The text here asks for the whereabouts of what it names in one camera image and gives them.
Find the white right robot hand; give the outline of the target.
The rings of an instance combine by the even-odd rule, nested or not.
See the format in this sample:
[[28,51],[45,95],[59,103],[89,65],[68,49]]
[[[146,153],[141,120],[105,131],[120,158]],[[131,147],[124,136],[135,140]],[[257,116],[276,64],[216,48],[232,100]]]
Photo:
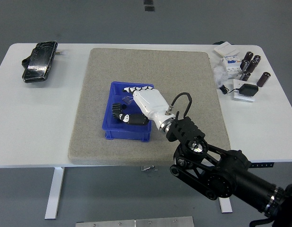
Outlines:
[[125,92],[131,93],[133,100],[141,113],[124,113],[121,105],[113,105],[112,113],[115,118],[129,125],[146,125],[154,121],[158,130],[163,131],[175,119],[175,115],[167,113],[169,105],[162,94],[151,86],[126,87]]

